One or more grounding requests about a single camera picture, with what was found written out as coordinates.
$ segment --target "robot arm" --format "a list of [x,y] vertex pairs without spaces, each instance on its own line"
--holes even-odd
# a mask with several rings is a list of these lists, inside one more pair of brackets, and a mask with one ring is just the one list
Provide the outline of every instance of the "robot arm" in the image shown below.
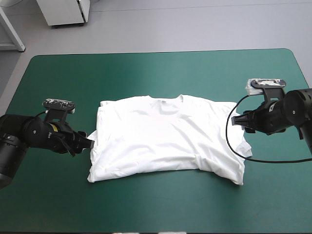
[[47,99],[43,106],[47,108],[44,120],[38,115],[0,117],[0,189],[11,183],[29,147],[72,156],[93,148],[85,132],[75,132],[65,122],[67,114],[75,111],[73,102]]
[[267,135],[295,126],[312,153],[312,89],[285,94],[285,86],[282,79],[250,79],[246,86],[249,95],[264,95],[265,101],[253,111],[232,117],[232,124],[243,126],[247,133]]

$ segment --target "gray floor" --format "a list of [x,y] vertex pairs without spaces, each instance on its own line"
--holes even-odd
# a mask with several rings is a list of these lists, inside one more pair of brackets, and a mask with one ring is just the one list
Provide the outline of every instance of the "gray floor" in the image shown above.
[[0,52],[0,116],[44,54],[288,48],[312,86],[312,0],[92,0],[85,26],[59,29],[35,0],[4,11],[26,51]]

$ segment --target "white cabinet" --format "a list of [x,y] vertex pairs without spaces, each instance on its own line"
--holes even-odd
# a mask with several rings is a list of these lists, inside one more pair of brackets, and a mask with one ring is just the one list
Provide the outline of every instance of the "white cabinet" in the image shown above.
[[48,25],[88,22],[90,0],[37,0]]

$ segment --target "folded t-shirt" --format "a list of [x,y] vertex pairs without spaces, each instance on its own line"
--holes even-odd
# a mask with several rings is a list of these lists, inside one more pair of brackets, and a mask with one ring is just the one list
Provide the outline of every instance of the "folded t-shirt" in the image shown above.
[[[89,182],[136,173],[201,169],[242,185],[244,159],[236,156],[225,140],[226,119],[235,105],[188,95],[102,101],[97,130],[88,137],[95,141]],[[251,156],[243,134],[241,126],[229,124],[231,146],[243,156]]]

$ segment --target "table surface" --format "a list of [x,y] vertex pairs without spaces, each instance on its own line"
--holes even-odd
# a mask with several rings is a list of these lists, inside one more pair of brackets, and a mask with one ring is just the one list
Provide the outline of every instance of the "table surface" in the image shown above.
[[[307,88],[287,49],[34,57],[7,111],[35,115],[46,98],[71,100],[68,122],[91,133],[102,100],[193,95],[238,101],[249,78],[282,78]],[[255,109],[250,97],[238,112]],[[295,128],[245,134],[254,158],[311,156]],[[245,162],[244,185],[199,170],[137,174],[87,182],[89,150],[72,158],[30,149],[13,183],[0,190],[7,232],[312,232],[312,164]]]

